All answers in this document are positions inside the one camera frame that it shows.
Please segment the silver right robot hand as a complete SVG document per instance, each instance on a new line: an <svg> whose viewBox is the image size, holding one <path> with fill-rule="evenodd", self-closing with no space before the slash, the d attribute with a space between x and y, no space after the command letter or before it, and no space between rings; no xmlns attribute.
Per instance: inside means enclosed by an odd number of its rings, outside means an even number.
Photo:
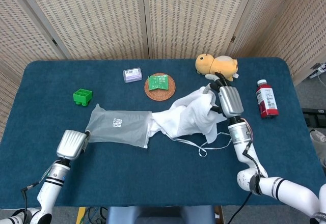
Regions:
<svg viewBox="0 0 326 224"><path fill-rule="evenodd" d="M210 110L223 114L227 119L240 117L244 109L237 88L231 86L229 80L218 72L206 74L205 78L212 82L204 88L203 94L207 94L210 90L216 91L221 104L221 106L213 105Z"/></svg>

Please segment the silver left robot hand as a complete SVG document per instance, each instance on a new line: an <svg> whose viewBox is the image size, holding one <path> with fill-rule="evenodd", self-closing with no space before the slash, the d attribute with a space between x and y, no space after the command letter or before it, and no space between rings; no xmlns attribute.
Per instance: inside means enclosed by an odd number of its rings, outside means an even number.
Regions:
<svg viewBox="0 0 326 224"><path fill-rule="evenodd" d="M57 147L57 156L71 161L76 160L81 153L86 151L90 131L78 132L65 130L61 141Z"/></svg>

